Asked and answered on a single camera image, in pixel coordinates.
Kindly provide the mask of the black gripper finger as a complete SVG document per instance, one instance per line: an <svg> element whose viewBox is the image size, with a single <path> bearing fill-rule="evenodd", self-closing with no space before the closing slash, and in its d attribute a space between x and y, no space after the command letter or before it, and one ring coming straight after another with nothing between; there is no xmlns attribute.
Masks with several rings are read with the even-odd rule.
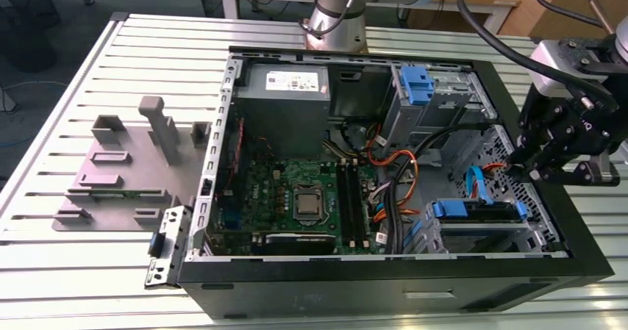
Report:
<svg viewBox="0 0 628 330"><path fill-rule="evenodd" d="M521 133L515 139L515 149L507 156L507 175L514 178L543 176L542 170L559 156L559 143L553 137L551 127L563 117L563 106L557 99L527 93L518 114Z"/></svg>
<svg viewBox="0 0 628 330"><path fill-rule="evenodd" d="M563 170L565 164L577 157L577 154L565 153L563 147L557 144L543 145L531 159L529 177L546 183L578 183L575 174Z"/></svg>

